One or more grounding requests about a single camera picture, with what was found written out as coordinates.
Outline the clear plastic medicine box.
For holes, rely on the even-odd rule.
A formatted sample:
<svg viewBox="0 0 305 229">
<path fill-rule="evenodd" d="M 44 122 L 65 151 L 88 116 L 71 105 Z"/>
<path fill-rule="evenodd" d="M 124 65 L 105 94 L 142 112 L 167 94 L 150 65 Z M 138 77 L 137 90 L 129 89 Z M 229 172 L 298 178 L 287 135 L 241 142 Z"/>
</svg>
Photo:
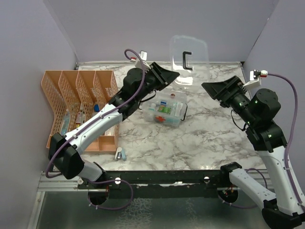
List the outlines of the clear plastic medicine box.
<svg viewBox="0 0 305 229">
<path fill-rule="evenodd" d="M 145 99 L 141 109 L 147 121 L 178 127 L 188 110 L 187 95 L 172 90 L 157 92 L 153 98 Z"/>
</svg>

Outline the teal white dressing packet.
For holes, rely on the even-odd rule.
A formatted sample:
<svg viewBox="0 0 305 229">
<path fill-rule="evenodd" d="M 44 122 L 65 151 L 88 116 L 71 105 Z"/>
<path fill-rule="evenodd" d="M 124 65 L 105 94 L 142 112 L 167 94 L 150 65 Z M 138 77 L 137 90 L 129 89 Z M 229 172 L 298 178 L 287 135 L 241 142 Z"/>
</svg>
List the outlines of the teal white dressing packet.
<svg viewBox="0 0 305 229">
<path fill-rule="evenodd" d="M 183 108 L 183 103 L 177 102 L 177 103 L 176 103 L 176 107 L 175 107 L 175 113 L 174 113 L 174 116 L 179 117 L 179 116 L 180 116 L 180 113 L 181 113 L 182 108 Z"/>
</svg>

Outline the clear box lid black handle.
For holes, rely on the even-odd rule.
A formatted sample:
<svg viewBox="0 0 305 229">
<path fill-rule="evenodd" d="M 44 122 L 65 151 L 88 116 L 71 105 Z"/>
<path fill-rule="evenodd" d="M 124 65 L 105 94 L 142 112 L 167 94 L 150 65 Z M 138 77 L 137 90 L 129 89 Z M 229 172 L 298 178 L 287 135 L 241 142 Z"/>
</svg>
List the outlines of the clear box lid black handle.
<svg viewBox="0 0 305 229">
<path fill-rule="evenodd" d="M 210 76 L 208 46 L 205 41 L 185 35 L 175 35 L 170 40 L 172 71 L 180 75 L 174 83 L 184 89 L 195 90 L 202 80 Z"/>
</svg>

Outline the white disinfectant bottle green label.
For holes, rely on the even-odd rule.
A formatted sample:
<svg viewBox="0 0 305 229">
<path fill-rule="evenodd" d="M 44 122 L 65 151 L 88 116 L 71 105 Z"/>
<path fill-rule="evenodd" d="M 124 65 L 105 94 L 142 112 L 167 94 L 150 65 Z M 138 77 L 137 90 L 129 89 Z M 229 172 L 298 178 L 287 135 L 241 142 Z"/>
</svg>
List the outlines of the white disinfectant bottle green label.
<svg viewBox="0 0 305 229">
<path fill-rule="evenodd" d="M 148 108 L 149 114 L 150 115 L 154 115 L 155 114 L 155 110 L 156 110 L 156 104 L 155 103 L 151 103 L 150 107 Z"/>
</svg>

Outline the white gauze pouch blue print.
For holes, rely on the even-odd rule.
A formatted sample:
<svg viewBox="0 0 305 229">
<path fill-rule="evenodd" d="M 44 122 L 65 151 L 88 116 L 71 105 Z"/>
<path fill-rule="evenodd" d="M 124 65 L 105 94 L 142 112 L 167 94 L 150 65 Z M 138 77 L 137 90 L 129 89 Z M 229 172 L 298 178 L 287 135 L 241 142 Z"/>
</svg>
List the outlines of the white gauze pouch blue print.
<svg viewBox="0 0 305 229">
<path fill-rule="evenodd" d="M 119 125 L 112 126 L 109 128 L 104 135 L 105 136 L 117 136 L 119 132 Z"/>
</svg>

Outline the small green packet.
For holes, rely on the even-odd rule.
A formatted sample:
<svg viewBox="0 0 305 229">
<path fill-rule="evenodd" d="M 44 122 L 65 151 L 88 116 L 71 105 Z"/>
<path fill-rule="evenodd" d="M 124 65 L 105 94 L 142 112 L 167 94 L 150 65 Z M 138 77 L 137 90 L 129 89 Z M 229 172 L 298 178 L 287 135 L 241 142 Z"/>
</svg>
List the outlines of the small green packet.
<svg viewBox="0 0 305 229">
<path fill-rule="evenodd" d="M 158 109 L 158 112 L 165 113 L 165 114 L 170 114 L 171 110 L 172 109 L 170 107 L 160 106 L 159 109 Z"/>
</svg>

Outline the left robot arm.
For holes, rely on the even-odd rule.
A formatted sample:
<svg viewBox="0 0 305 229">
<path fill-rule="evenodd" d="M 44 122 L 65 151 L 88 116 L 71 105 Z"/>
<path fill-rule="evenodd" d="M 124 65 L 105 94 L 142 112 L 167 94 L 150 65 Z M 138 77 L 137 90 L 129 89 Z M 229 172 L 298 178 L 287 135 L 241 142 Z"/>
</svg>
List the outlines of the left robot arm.
<svg viewBox="0 0 305 229">
<path fill-rule="evenodd" d="M 91 119 L 64 135 L 51 137 L 49 164 L 54 165 L 66 179 L 82 177 L 94 188 L 105 184 L 103 169 L 81 158 L 81 153 L 111 127 L 131 116 L 144 97 L 152 91 L 161 91 L 180 74 L 162 68 L 153 62 L 145 70 L 135 67 L 127 72 L 122 88 Z"/>
</svg>

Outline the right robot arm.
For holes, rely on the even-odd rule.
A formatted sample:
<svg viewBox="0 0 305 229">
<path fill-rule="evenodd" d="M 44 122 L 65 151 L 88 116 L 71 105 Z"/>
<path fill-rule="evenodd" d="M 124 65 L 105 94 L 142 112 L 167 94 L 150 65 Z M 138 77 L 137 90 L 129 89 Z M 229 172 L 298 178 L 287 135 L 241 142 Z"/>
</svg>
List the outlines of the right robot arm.
<svg viewBox="0 0 305 229">
<path fill-rule="evenodd" d="M 261 210 L 272 229 L 294 229 L 305 221 L 305 196 L 296 180 L 287 155 L 288 143 L 273 121 L 281 105 L 276 93 L 261 88 L 252 99 L 245 95 L 246 84 L 234 76 L 217 83 L 202 83 L 209 96 L 232 110 L 245 122 L 245 133 L 262 159 L 274 191 L 270 191 L 236 162 L 221 166 L 220 183 L 240 188 Z"/>
</svg>

